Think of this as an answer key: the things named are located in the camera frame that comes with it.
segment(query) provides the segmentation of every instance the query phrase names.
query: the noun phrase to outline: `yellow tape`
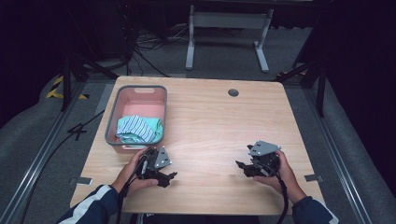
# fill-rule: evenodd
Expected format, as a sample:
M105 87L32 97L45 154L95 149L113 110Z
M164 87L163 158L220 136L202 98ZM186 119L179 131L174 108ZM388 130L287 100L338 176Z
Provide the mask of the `yellow tape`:
M57 93L56 90L58 89L59 85L61 82L64 80L64 76L59 75L58 78L56 78L55 82L53 83L52 87L49 90L49 93L47 93L47 98L60 98L63 99L64 95L62 93ZM87 100L90 98L89 94L81 94L78 99L80 100Z

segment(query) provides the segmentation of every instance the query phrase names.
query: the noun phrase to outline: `jacket sleeve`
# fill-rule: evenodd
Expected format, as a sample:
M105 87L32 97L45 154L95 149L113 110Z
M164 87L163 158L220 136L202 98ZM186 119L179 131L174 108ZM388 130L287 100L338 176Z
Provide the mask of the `jacket sleeve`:
M109 185L101 185L84 201L68 210L56 223L108 223L118 209L117 191Z
M338 223L338 218L320 201L307 196L292 207L292 217L296 224Z

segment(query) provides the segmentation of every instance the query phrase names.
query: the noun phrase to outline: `metal frame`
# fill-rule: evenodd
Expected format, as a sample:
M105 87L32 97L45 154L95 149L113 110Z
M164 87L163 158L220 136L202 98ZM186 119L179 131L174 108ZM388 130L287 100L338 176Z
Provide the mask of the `metal frame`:
M63 127L63 124L67 118L67 115L72 109L73 104L81 95L84 86L85 83L82 82L76 84L71 101L69 102L70 105L65 109L64 112L61 112L58 118L55 120L51 130L49 131L49 135L44 141L42 147L39 149L31 166L26 171L22 182L15 191L14 196L9 202L6 210L0 217L0 223L12 223L15 216L20 212L21 207L25 204L25 201L32 193L32 190L34 190L35 182L38 181L39 175L44 169L45 161L50 158L50 154L54 150L55 140L59 135L59 131Z
M337 145L332 139L332 135L327 127L324 118L318 113L316 109L316 99L314 93L311 90L303 89L304 96L307 99L312 112L315 114L315 118L318 122L318 126L321 129L324 139L327 143L327 149L334 165L334 169L340 178L341 184L346 192L346 196L352 206L353 212L359 223L373 223L369 217L369 214L361 200L361 196L356 189L355 182L352 179L341 155Z
M262 35L259 41L254 42L254 49L260 62L260 67L264 73L269 72L267 61L265 60L262 46L268 33L274 10L269 9L266 14L246 14L246 13L218 13L218 12L195 12L194 5L190 6L189 31L190 39L187 49L186 69L191 70L194 59L194 28L195 27L224 27L261 29Z

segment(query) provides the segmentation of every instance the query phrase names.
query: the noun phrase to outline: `dark background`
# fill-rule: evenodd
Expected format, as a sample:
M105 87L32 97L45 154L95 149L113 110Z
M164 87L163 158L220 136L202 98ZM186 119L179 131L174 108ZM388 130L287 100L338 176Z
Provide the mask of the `dark background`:
M107 1L94 2L2 1L0 127L37 103L39 93L59 73L69 50L93 61L119 58L128 53L128 45L123 42L125 24L118 17L117 7ZM338 100L395 195L392 167L396 162L393 141L396 26L393 11L386 1L335 3L341 6L336 16L324 13L319 20L316 12L278 10L273 26L310 27L318 23L299 62L315 60L319 55L326 57L328 79ZM152 10L152 18L158 17L158 8ZM90 14L93 11L102 11L103 15ZM171 7L162 11L162 16L169 19L163 24L165 27L152 29L161 33L166 27L186 20L174 18L172 11ZM138 18L134 20L139 19L150 28L149 11L144 15L136 12L133 16ZM106 16L110 23L103 23L98 16ZM135 24L126 25L133 27L128 32L136 31ZM106 36L108 29L113 35Z

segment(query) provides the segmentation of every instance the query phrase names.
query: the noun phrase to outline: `metal rail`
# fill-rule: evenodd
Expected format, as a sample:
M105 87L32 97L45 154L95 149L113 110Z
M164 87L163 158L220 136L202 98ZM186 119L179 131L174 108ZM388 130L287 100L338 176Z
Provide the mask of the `metal rail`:
M327 127L327 124L323 118L320 117L316 108L316 99L312 90L303 89L304 95L309 103L309 106L313 113L315 114L315 118L318 122L318 125L323 133L323 136L327 143L327 148L329 149L329 155L332 160L332 164L334 165L335 171L338 174L338 177L341 180L341 184L346 192L346 196L349 199L350 204L352 205L353 212L355 213L356 218L359 223L372 223L366 208L361 200L361 196L356 189L355 183L352 179L352 176L349 174L349 171L344 164L344 161L340 155L337 145L332 139L332 135Z
M72 101L70 105L66 108L64 112L61 112L57 119L55 120L51 130L49 131L49 135L45 139L42 147L39 149L37 155L35 156L32 165L27 170L25 176L20 183L20 186L14 193L11 201L9 202L6 210L3 215L0 217L0 224L13 223L16 215L20 212L21 207L25 204L26 199L29 197L30 192L33 190L33 186L35 182L38 181L38 176L45 168L45 161L49 158L53 145L55 143L56 138L59 135L59 131L61 130L67 115L69 114L71 108L74 103L77 101L78 97L81 95L82 90L84 89L85 83L78 82L76 83L76 87L74 93L72 95Z

